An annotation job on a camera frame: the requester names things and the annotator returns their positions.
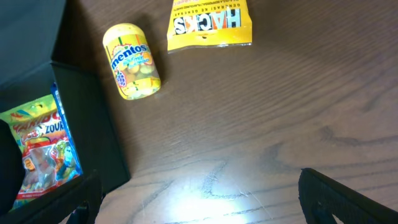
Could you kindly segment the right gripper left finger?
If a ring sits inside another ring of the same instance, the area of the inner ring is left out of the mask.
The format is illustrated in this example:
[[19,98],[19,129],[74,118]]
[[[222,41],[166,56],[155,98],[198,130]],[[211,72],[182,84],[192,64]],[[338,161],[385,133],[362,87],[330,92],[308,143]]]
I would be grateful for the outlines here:
[[103,200],[97,171],[79,176],[28,204],[1,215],[1,223],[94,223]]

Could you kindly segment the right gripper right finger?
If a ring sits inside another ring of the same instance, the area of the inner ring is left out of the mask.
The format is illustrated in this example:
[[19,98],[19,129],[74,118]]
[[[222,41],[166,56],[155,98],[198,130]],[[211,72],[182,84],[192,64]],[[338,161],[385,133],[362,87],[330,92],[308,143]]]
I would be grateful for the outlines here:
[[397,211],[377,203],[347,186],[304,168],[298,181],[299,201],[309,224],[397,223]]

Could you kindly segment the green Haribo gummy bag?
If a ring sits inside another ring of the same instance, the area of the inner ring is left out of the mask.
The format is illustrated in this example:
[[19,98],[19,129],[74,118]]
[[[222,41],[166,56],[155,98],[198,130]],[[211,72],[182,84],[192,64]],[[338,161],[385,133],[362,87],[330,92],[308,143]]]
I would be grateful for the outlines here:
[[22,153],[25,177],[13,209],[83,174],[53,95],[1,113]]

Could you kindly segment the yellow Mentos bottle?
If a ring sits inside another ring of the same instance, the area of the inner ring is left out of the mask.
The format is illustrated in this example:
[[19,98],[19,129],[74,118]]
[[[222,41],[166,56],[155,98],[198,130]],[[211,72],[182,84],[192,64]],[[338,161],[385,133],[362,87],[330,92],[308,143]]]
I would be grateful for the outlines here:
[[122,98],[137,100],[160,90],[161,80],[141,28],[116,24],[105,32],[103,47]]

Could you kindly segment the dark green gift box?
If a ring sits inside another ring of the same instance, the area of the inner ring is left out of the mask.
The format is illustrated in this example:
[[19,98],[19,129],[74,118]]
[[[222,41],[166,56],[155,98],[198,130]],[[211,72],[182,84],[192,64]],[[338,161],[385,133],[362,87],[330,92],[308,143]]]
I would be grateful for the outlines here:
[[82,175],[97,171],[104,197],[130,173],[100,80],[85,70],[98,41],[78,1],[1,2],[1,111],[49,94],[55,83]]

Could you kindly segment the yellow Hacks candy bag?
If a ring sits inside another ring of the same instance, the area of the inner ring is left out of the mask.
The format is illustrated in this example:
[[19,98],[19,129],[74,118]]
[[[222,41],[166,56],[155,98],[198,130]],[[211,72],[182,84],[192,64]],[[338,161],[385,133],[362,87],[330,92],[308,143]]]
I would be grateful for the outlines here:
[[167,50],[252,44],[246,0],[174,0]]

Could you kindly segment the blue Oreo cookie pack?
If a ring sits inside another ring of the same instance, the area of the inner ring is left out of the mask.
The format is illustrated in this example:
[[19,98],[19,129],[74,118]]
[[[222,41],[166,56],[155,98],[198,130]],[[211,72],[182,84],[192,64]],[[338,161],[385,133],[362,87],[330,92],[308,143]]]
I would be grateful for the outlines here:
[[75,171],[72,171],[72,174],[73,175],[75,175],[75,174],[82,175],[83,171],[81,169],[80,160],[78,158],[78,154],[77,154],[77,151],[76,151],[76,148],[75,148],[75,143],[73,141],[73,138],[72,138],[72,135],[71,135],[71,132],[70,132],[70,128],[69,128],[69,125],[68,125],[68,122],[67,122],[67,118],[66,118],[66,115],[65,115],[65,110],[63,109],[63,105],[62,105],[62,101],[61,101],[61,98],[60,98],[60,94],[59,94],[57,85],[55,83],[53,83],[52,86],[51,86],[51,92],[52,92],[52,95],[53,95],[53,97],[55,99],[55,104],[57,106],[58,113],[59,113],[59,115],[61,117],[61,121],[62,121],[62,124],[63,124],[63,128],[64,128],[64,130],[66,132],[66,136],[68,138],[69,147],[71,148],[71,151],[67,153],[67,156],[65,158],[65,162],[67,163],[67,166],[70,167],[72,165],[72,161],[74,161],[75,162]]

